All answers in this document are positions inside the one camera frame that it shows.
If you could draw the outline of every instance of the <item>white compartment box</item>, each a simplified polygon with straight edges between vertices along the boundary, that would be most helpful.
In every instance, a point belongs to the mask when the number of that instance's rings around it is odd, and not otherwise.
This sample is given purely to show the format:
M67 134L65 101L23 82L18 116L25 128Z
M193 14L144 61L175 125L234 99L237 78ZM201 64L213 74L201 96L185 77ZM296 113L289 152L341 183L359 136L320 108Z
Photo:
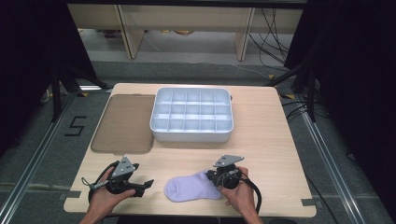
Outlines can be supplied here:
M158 141L227 142L233 130L231 95L223 88L160 88L149 126Z

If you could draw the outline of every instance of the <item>wooden tabletop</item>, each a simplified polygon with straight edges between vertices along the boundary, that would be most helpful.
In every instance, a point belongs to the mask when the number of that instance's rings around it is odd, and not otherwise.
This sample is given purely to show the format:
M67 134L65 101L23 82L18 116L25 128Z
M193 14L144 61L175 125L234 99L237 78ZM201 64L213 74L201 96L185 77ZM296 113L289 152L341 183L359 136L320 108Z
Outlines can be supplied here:
M155 94L165 84L117 84L114 94ZM200 199L172 203L163 193L172 177L193 175L203 170L215 170L213 163L222 155L243 156L236 165L247 167L249 178L262 193L261 217L313 217L314 205L303 206L302 200L312 200L302 165L294 145L289 125L276 89L245 86L187 86L222 87L232 99L233 132L227 143L164 143L154 140L148 154L126 154L132 163L139 163L130 182L143 184L154 179L154 184L142 198L124 200L113 210L115 214L175 215L238 217L226 200ZM94 182L99 174L122 155L95 153L91 145L78 170L72 191L81 191L79 198L67 198L64 210L84 213L88 208L89 188L81 178Z

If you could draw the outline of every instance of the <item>gray carpet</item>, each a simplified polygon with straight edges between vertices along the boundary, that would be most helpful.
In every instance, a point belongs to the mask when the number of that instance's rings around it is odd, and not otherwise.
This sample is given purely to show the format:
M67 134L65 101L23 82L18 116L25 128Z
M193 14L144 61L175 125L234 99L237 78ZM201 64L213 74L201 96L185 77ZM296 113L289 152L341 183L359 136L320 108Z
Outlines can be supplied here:
M93 62L92 64L97 76L110 85L119 82L147 82L262 86L268 82L268 75L278 77L282 74L281 71L264 66L241 66L244 69L259 71L262 74L260 75L231 65L208 63ZM292 81L293 78L279 84L277 86L279 93L291 93ZM85 80L79 80L78 83L91 85ZM77 223L81 219L82 214L68 214L64 211L64 195L73 183L108 96L109 93L89 93L87 97L74 99L11 223ZM281 101L289 103L293 100L281 99ZM296 107L296 104L285 105L285 116ZM367 223L393 223L360 167L346 157L347 147L333 126L331 117L326 114L324 105L316 105L316 113L318 128L356 197ZM0 159L0 202L7 198L11 191L10 186L21 176L48 129L51 116L51 102L38 107L19 137L19 144L10 148ZM69 127L75 116L86 117L78 119L75 123L84 126L84 129L80 136L65 136L68 133L78 132ZM290 120L289 125L306 174L312 179L338 222L350 223L303 118L297 116ZM334 223L329 210L320 201L318 192L312 185L310 187L317 200L317 215L313 218L291 217L290 219L302 224ZM267 223L271 219L272 217L263 218ZM107 218L105 223L117 223L117 218Z

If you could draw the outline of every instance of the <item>person's left hand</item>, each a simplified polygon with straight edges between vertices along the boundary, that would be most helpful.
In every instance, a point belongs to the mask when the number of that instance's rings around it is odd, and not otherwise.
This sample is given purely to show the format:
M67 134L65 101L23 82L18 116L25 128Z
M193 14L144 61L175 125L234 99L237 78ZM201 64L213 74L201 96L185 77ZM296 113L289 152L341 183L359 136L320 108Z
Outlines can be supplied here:
M114 168L108 169L100 181L106 181L108 175L113 169ZM113 211L114 207L119 204L119 202L134 196L135 193L136 191L134 189L129 189L121 194L112 194L108 192L105 187L99 188L92 195L87 214L80 221L80 224L96 223L100 221L102 218L110 214Z

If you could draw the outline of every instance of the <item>purple sock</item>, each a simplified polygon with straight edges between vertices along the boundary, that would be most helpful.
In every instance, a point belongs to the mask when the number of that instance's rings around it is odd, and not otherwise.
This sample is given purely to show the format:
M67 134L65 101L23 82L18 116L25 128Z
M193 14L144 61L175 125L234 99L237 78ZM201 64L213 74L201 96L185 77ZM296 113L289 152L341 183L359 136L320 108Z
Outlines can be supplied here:
M221 193L212 181L207 179L206 171L195 175L178 176L165 185L165 195L174 203L196 199L219 199Z

